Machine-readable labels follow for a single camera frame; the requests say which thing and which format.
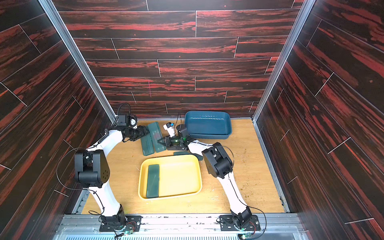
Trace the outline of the green pencil case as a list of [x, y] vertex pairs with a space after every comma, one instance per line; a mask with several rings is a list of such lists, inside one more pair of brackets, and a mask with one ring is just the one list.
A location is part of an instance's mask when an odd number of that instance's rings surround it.
[[193, 155], [193, 156], [195, 156], [199, 161], [202, 161], [202, 160], [203, 160], [203, 156], [198, 155], [198, 154], [190, 153], [190, 152], [187, 152], [187, 151], [178, 151], [178, 152], [174, 152], [174, 156], [180, 156], [180, 155]]
[[159, 123], [154, 122], [154, 123], [148, 124], [148, 129], [151, 135], [155, 152], [160, 153], [165, 151], [167, 148], [158, 142], [158, 140], [161, 140], [163, 138]]
[[141, 138], [141, 146], [144, 156], [149, 156], [155, 153], [150, 134]]
[[147, 199], [158, 198], [160, 189], [160, 166], [149, 165], [147, 179]]

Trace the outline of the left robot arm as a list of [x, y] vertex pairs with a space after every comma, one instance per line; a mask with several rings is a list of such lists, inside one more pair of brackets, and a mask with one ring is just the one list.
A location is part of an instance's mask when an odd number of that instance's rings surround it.
[[93, 146], [75, 153], [75, 179], [83, 189], [89, 191], [100, 208], [102, 225], [125, 226], [127, 219], [123, 206], [116, 200], [109, 179], [111, 171], [107, 156], [125, 139], [136, 141], [149, 134], [145, 126], [118, 127], [105, 130], [104, 136]]

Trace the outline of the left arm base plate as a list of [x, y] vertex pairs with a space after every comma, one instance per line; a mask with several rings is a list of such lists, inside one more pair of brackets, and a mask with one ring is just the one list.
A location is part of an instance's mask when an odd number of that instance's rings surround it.
[[142, 221], [142, 216], [125, 215], [124, 217], [105, 217], [101, 216], [100, 232], [138, 232]]

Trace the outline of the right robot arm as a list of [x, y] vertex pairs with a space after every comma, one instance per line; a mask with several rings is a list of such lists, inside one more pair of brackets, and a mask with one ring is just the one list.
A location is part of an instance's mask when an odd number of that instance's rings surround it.
[[242, 198], [234, 176], [234, 162], [220, 143], [206, 144], [189, 136], [163, 137], [158, 143], [168, 150], [183, 150], [203, 157], [208, 173], [221, 183], [230, 204], [234, 225], [243, 229], [252, 218], [252, 212]]

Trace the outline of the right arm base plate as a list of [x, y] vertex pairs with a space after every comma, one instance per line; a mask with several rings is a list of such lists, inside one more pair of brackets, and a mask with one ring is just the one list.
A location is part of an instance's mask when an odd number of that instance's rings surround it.
[[252, 215], [246, 221], [240, 221], [232, 215], [220, 215], [216, 222], [219, 224], [221, 231], [260, 231], [261, 226], [257, 216]]

